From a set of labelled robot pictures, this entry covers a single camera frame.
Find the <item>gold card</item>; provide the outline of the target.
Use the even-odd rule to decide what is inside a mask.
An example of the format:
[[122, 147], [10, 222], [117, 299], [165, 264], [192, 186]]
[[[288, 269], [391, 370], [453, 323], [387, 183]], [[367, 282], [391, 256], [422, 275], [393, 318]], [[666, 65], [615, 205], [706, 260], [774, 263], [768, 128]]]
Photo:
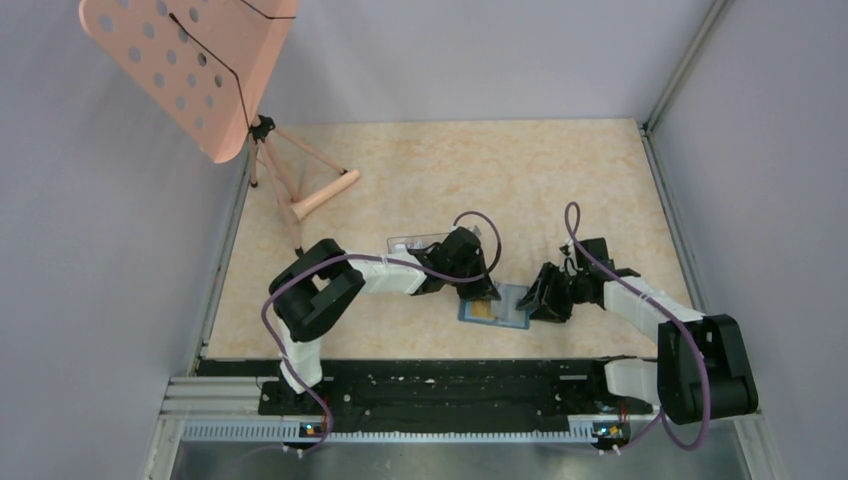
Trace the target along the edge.
[[461, 319], [469, 322], [493, 322], [496, 316], [489, 301], [470, 301], [463, 306]]

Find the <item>blue leather card holder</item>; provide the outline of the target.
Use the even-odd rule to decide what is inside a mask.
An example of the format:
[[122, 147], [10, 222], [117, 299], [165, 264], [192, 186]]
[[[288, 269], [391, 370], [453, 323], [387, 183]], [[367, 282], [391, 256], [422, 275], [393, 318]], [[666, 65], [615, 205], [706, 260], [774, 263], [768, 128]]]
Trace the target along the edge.
[[508, 328], [516, 330], [528, 330], [530, 328], [530, 319], [526, 311], [517, 311], [516, 303], [527, 293], [529, 287], [514, 284], [498, 284], [498, 291], [501, 294], [500, 301], [489, 301], [492, 305], [492, 310], [496, 316], [493, 322], [469, 322], [461, 319], [463, 306], [466, 302], [462, 300], [458, 309], [458, 320], [465, 323], [474, 323], [485, 326]]

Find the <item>clear plastic card box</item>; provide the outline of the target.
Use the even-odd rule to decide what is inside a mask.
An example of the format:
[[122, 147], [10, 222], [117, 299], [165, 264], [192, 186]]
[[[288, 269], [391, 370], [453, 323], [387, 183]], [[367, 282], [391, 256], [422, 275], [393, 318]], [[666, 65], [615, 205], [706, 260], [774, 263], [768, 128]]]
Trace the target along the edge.
[[438, 245], [443, 244], [451, 235], [452, 231], [389, 237], [386, 240], [387, 251], [390, 254], [403, 252], [410, 254], [430, 253]]

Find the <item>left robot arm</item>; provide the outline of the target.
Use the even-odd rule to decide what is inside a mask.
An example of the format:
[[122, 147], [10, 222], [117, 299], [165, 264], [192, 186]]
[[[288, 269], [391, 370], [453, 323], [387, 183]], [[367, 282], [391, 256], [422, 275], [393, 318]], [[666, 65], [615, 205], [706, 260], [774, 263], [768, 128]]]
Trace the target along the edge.
[[501, 299], [481, 241], [465, 227], [386, 255], [347, 252], [333, 239], [322, 239], [297, 255], [268, 287], [269, 308], [279, 323], [283, 346], [282, 398], [297, 413], [308, 413], [319, 404], [322, 338], [358, 295], [420, 296], [450, 285], [462, 301]]

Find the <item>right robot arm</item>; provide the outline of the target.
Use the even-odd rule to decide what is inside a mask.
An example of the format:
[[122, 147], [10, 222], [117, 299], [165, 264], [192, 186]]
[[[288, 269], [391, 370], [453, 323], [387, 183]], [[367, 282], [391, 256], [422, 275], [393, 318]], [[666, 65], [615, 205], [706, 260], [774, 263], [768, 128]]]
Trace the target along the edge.
[[604, 360], [586, 385], [589, 404], [612, 412], [626, 397], [660, 407], [677, 425], [748, 415], [759, 394], [738, 322], [685, 307], [629, 268], [616, 267], [604, 238], [562, 247], [573, 268], [545, 263], [517, 301], [533, 320], [564, 323], [594, 304], [635, 326], [657, 347], [653, 360]]

